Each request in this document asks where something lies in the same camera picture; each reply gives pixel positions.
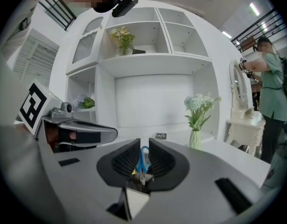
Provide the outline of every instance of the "green vase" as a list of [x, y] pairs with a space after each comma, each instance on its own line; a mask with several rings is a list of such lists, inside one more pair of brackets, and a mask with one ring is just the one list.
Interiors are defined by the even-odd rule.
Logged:
[[201, 150], [200, 131], [191, 131], [189, 147]]

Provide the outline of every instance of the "ceiling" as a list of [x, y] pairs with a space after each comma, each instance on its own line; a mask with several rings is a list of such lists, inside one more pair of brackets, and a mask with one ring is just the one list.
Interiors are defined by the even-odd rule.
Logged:
[[[270, 11], [271, 6], [268, 0], [155, 0], [169, 3], [190, 12], [193, 12], [206, 21], [214, 25], [221, 31], [226, 31], [235, 37], [248, 28], [262, 15]], [[260, 16], [256, 16], [250, 8], [253, 2], [260, 11]], [[86, 8], [80, 8], [69, 4], [70, 9], [79, 15]]]

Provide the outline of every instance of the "potted plant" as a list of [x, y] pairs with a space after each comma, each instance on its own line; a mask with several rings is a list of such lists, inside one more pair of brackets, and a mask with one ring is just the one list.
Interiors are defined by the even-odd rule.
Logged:
[[110, 38], [116, 40], [119, 49], [124, 55], [126, 55], [128, 49], [131, 49], [133, 51], [132, 54], [145, 53], [145, 51], [143, 50], [136, 50], [134, 48], [132, 42], [135, 39], [135, 36], [130, 34], [125, 27], [122, 27], [121, 29], [113, 29], [110, 32]]
[[214, 108], [214, 103], [221, 101], [221, 98], [212, 99], [209, 96], [203, 96], [202, 94], [196, 94], [194, 97], [188, 96], [184, 103], [187, 110], [190, 110], [191, 115], [185, 115], [189, 120], [189, 126], [192, 128], [189, 147], [200, 149], [200, 130], [204, 123], [210, 118], [205, 117], [205, 114]]

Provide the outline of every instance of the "flower bouquet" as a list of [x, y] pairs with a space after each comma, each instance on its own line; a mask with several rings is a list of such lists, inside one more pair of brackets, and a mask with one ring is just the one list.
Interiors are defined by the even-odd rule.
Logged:
[[189, 147], [200, 149], [200, 130], [204, 123], [211, 117], [205, 117], [205, 114], [214, 108], [214, 103], [221, 101], [221, 98], [212, 99], [209, 96], [203, 96], [202, 94], [196, 94], [194, 97], [188, 96], [184, 103], [187, 110], [190, 110], [191, 115], [185, 117], [189, 120], [189, 126], [192, 128]]
[[81, 109], [90, 109], [95, 106], [95, 101], [86, 95], [79, 95], [76, 99], [71, 102], [72, 110], [78, 111]]
[[114, 38], [116, 40], [119, 49], [124, 55], [126, 55], [128, 49], [131, 49], [132, 51], [135, 50], [132, 44], [135, 36], [130, 34], [125, 27], [122, 27], [121, 29], [113, 29], [110, 32], [110, 38]]

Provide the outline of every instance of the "flower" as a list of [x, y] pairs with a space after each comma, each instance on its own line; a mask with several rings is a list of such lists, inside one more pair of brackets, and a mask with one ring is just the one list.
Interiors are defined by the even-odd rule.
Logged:
[[88, 109], [95, 106], [94, 100], [87, 97], [85, 94], [77, 96], [77, 98], [70, 101], [70, 103], [73, 111]]
[[189, 126], [192, 130], [199, 131], [201, 129], [204, 123], [210, 118], [210, 116], [207, 118], [204, 117], [206, 112], [214, 107], [214, 103], [217, 100], [221, 101], [221, 98], [213, 99], [210, 96], [203, 96], [202, 94], [185, 98], [184, 104], [186, 109], [191, 111], [191, 116], [186, 115], [186, 118], [188, 118]]
[[203, 104], [203, 96], [201, 94], [196, 94], [194, 97], [188, 96], [185, 101], [185, 106], [187, 110], [194, 112], [201, 108]]
[[109, 33], [110, 38], [116, 39], [116, 43], [120, 50], [122, 50], [125, 55], [128, 49], [134, 50], [134, 46], [132, 45], [135, 36], [130, 34], [125, 27], [120, 29], [112, 29]]

